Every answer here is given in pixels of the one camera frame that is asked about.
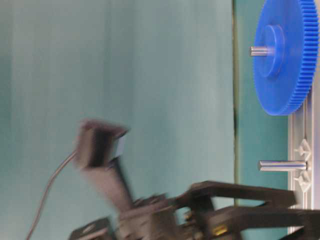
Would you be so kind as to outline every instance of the teal background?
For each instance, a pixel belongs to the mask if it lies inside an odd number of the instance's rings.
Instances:
[[[288,118],[267,115],[258,102],[253,81],[249,47],[253,46],[256,26],[264,0],[233,0],[234,14],[234,107],[236,182],[245,185],[287,189],[288,174],[259,172],[260,160],[288,159]],[[239,201],[239,204],[252,204]],[[248,239],[279,239],[282,229],[247,230]]]
[[[135,197],[234,182],[230,0],[3,0],[0,33],[2,240],[24,239],[83,118],[131,127]],[[69,165],[32,239],[67,239],[106,215]]]

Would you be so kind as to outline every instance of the green backdrop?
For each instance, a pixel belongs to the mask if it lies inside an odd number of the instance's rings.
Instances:
[[[83,118],[131,127],[135,197],[234,182],[230,0],[7,0],[0,31],[2,240],[24,239]],[[69,165],[32,239],[67,239],[109,214]]]

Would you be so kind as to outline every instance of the blue plastic gear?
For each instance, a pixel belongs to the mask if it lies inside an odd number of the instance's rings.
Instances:
[[[253,74],[260,104],[269,115],[295,112],[308,95],[317,68],[319,22],[314,0],[266,0],[254,45]]]

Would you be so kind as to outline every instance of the black plastic part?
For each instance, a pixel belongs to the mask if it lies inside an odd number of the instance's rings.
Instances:
[[[107,217],[95,220],[74,230],[68,240],[114,240],[114,233]]]
[[[288,208],[297,203],[293,191],[215,181],[204,181],[193,184],[187,192],[178,196],[175,202],[177,208],[192,207],[194,201],[205,196],[210,198],[225,197],[260,200],[264,201],[264,207]]]

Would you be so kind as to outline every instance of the motion blur object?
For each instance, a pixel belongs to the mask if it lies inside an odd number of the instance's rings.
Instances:
[[[320,238],[320,210],[289,208],[296,204],[296,199],[294,192],[288,190],[205,181],[193,184],[177,197],[167,198],[161,194],[133,201],[117,150],[119,140],[126,133],[124,127],[89,120],[81,128],[76,149],[76,165],[119,212],[116,231],[107,227],[108,239],[241,240],[241,231],[245,229],[277,227],[301,227],[283,240]],[[264,203],[215,209],[214,197]],[[178,224],[175,211],[182,208],[189,211],[185,223]],[[79,238],[74,236],[69,240],[96,239],[85,234]]]

